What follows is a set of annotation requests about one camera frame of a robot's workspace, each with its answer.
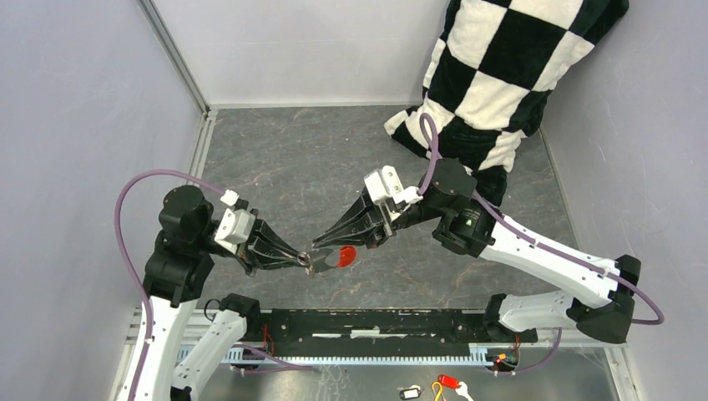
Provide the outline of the red key tag with keyring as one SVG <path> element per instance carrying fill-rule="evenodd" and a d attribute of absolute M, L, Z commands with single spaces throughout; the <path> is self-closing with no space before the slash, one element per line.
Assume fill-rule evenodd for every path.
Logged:
<path fill-rule="evenodd" d="M 357 249 L 354 246 L 343 246 L 337 249 L 322 248 L 300 252 L 296 260 L 306 269 L 308 275 L 315 275 L 332 269 L 347 267 L 356 258 Z"/>

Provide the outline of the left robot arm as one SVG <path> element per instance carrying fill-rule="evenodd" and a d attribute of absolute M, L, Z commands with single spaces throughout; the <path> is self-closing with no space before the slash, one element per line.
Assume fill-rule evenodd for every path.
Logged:
<path fill-rule="evenodd" d="M 260 304 L 230 294 L 220 301 L 207 333 L 185 359 L 177 359 L 185 329 L 201 298 L 214 256 L 232 257 L 247 274 L 285 267 L 311 267 L 311 257 L 283 241 L 232 190 L 215 220 L 202 190 L 182 185 L 163 199 L 161 230 L 139 280 L 143 314 L 120 400 L 198 400 L 227 352 L 262 329 Z"/>

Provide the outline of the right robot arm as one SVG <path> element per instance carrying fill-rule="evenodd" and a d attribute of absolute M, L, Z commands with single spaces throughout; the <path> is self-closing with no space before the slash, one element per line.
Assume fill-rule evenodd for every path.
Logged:
<path fill-rule="evenodd" d="M 390 165 L 364 180 L 346 213 L 313 241 L 316 248 L 382 245 L 397 231 L 434 220 L 434 240 L 461 256 L 502 263 L 553 285 L 531 296 L 494 295 L 482 328 L 494 341 L 537 328 L 574 328 L 621 344 L 634 318 L 640 261 L 591 256 L 504 216 L 477 193 L 476 180 L 454 159 L 436 160 L 419 186 L 404 187 Z"/>

